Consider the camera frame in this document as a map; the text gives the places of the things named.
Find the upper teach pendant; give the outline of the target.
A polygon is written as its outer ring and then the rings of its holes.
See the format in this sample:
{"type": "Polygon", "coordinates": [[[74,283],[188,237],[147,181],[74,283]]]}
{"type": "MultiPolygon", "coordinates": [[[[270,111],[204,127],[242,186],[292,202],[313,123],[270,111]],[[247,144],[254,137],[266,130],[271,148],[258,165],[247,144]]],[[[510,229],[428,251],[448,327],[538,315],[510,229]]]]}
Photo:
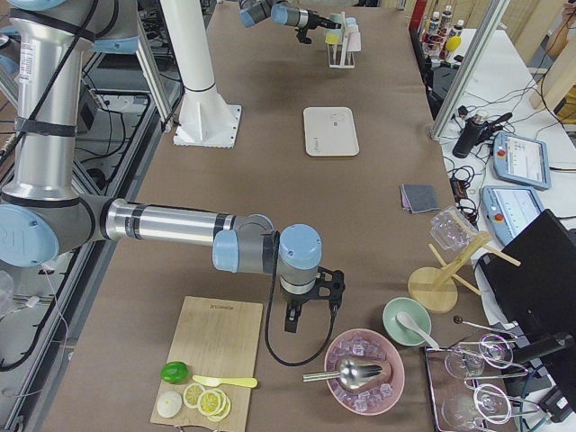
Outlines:
{"type": "Polygon", "coordinates": [[[538,190],[552,187],[547,146],[540,140],[500,131],[493,141],[492,162],[501,180],[538,190]]]}

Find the green lime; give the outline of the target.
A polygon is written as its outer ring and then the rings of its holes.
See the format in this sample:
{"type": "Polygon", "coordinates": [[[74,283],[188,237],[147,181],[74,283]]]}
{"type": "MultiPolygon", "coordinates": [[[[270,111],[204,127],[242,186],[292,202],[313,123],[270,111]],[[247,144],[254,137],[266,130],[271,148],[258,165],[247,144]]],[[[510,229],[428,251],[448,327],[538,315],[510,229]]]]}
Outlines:
{"type": "Polygon", "coordinates": [[[181,361],[171,361],[163,365],[160,378],[170,384],[185,383],[189,377],[188,365],[181,361]]]}

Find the metal scoop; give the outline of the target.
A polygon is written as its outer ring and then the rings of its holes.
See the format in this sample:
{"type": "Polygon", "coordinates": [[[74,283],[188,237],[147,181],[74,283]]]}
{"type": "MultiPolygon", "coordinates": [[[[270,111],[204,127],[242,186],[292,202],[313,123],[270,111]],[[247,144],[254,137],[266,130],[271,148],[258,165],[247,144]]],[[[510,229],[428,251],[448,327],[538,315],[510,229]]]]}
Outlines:
{"type": "Polygon", "coordinates": [[[334,371],[305,373],[304,383],[336,380],[347,392],[362,392],[377,383],[388,383],[392,378],[392,366],[386,360],[344,355],[337,360],[334,371]]]}

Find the aluminium frame post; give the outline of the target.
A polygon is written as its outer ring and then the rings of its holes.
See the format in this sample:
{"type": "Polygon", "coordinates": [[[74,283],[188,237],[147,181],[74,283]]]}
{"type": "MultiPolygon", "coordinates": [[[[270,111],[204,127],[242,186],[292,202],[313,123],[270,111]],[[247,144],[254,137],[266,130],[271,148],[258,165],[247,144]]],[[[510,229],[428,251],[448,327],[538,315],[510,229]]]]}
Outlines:
{"type": "Polygon", "coordinates": [[[491,37],[498,27],[501,18],[509,6],[509,0],[491,0],[486,14],[476,29],[468,49],[463,56],[463,63],[459,67],[454,81],[445,97],[445,100],[436,116],[430,130],[430,138],[439,141],[449,123],[454,109],[464,94],[472,78],[475,68],[478,66],[491,37]]]}

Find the yellow cup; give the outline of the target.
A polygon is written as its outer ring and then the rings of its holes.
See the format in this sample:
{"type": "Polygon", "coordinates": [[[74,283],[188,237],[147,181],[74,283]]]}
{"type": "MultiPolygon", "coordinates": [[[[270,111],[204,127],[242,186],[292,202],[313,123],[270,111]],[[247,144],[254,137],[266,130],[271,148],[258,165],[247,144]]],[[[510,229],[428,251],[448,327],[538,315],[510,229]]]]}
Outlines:
{"type": "Polygon", "coordinates": [[[326,30],[325,43],[328,45],[338,45],[341,42],[342,33],[340,30],[326,30]]]}

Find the green cup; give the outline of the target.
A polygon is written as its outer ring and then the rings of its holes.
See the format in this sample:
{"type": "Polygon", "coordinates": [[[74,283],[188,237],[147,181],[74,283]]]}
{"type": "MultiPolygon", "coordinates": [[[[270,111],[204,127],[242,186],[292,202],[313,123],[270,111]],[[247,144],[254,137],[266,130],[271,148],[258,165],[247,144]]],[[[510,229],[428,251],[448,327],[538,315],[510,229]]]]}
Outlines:
{"type": "Polygon", "coordinates": [[[337,30],[344,28],[345,16],[342,13],[331,13],[329,19],[336,24],[337,30]]]}

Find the teach pendant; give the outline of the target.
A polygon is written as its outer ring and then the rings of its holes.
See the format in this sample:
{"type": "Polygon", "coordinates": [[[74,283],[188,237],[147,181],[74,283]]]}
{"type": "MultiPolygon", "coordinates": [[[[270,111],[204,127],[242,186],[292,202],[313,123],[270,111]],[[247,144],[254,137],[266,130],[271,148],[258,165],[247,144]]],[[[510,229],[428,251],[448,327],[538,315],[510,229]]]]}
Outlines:
{"type": "Polygon", "coordinates": [[[540,140],[500,131],[493,141],[492,162],[501,180],[538,190],[552,187],[547,146],[540,140]]]}
{"type": "Polygon", "coordinates": [[[496,238],[503,246],[545,209],[531,186],[484,186],[481,203],[496,238]]]}

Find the yellow plastic knife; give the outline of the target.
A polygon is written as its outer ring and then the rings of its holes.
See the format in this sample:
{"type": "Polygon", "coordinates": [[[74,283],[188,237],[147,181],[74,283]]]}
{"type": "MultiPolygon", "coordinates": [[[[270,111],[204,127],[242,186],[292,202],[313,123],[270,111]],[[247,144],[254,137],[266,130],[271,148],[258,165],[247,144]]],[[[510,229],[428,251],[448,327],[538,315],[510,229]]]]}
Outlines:
{"type": "Polygon", "coordinates": [[[194,374],[194,382],[208,387],[219,387],[222,385],[232,385],[243,388],[253,389],[258,386],[258,380],[254,377],[210,377],[194,374]]]}

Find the lemon slices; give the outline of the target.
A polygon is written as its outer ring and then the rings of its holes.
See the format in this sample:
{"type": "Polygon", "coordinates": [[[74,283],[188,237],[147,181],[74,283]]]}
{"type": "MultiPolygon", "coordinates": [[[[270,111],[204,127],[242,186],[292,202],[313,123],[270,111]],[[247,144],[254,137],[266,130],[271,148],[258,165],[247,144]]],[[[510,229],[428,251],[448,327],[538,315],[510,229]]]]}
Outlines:
{"type": "Polygon", "coordinates": [[[189,384],[182,395],[184,405],[212,422],[224,420],[231,411],[229,396],[220,389],[205,388],[199,383],[189,384]]]}

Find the lower teach pendant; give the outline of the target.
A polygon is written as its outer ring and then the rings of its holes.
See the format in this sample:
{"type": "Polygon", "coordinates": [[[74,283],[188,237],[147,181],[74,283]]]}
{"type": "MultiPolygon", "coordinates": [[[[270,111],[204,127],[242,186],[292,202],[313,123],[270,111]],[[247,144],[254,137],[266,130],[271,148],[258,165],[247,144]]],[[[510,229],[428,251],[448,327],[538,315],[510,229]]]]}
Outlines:
{"type": "Polygon", "coordinates": [[[545,209],[531,186],[484,186],[481,203],[496,238],[503,246],[545,209]]]}

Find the green bowl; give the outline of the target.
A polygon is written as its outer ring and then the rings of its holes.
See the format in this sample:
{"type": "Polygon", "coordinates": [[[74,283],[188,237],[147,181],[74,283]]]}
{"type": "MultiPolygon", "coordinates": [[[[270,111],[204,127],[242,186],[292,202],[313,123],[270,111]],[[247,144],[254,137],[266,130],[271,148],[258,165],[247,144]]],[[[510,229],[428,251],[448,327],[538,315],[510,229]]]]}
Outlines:
{"type": "Polygon", "coordinates": [[[415,347],[425,340],[417,332],[402,326],[396,319],[399,312],[407,312],[414,321],[428,334],[432,323],[427,310],[417,301],[408,297],[397,297],[386,303],[382,311],[382,324],[388,335],[397,343],[415,347]]]}

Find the pink bowl with ice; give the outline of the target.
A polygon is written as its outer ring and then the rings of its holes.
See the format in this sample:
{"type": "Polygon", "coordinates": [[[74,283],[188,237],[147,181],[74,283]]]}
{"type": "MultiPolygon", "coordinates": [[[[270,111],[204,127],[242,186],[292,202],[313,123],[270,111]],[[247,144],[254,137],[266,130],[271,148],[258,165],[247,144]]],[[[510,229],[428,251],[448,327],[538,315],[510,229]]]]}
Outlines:
{"type": "Polygon", "coordinates": [[[401,398],[404,365],[397,349],[383,335],[364,328],[350,329],[331,342],[325,370],[334,398],[346,409],[363,416],[390,410],[401,398]]]}

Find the black laptop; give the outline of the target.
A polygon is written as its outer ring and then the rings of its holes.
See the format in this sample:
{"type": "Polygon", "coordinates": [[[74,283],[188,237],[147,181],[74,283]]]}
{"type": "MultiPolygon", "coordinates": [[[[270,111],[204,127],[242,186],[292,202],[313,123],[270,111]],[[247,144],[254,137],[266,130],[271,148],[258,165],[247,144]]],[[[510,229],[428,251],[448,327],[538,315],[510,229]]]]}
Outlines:
{"type": "Polygon", "coordinates": [[[575,335],[575,235],[548,209],[523,229],[503,253],[480,268],[505,317],[515,321],[532,343],[558,333],[575,335]]]}

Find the bamboo cutting board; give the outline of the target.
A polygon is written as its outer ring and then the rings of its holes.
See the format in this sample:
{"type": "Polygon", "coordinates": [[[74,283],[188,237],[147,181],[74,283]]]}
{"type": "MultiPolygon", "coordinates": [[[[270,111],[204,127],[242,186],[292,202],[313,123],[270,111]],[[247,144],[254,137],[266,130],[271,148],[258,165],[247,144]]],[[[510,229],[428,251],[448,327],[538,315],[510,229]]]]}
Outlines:
{"type": "MultiPolygon", "coordinates": [[[[175,326],[167,360],[181,361],[192,374],[239,378],[255,372],[263,305],[187,296],[175,326]]],[[[219,428],[244,431],[247,426],[251,390],[225,385],[231,400],[230,414],[221,422],[211,422],[196,409],[183,406],[172,418],[162,418],[152,409],[154,424],[179,427],[219,428]]]]}

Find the cream rabbit tray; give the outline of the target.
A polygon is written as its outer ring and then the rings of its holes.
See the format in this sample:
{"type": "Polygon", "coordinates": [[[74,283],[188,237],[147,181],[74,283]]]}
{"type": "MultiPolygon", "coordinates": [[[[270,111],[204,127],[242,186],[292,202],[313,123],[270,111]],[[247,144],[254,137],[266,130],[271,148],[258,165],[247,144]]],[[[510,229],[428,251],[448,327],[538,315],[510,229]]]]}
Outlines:
{"type": "Polygon", "coordinates": [[[354,116],[348,107],[303,110],[305,150],[311,157],[355,157],[359,153],[354,116]]]}

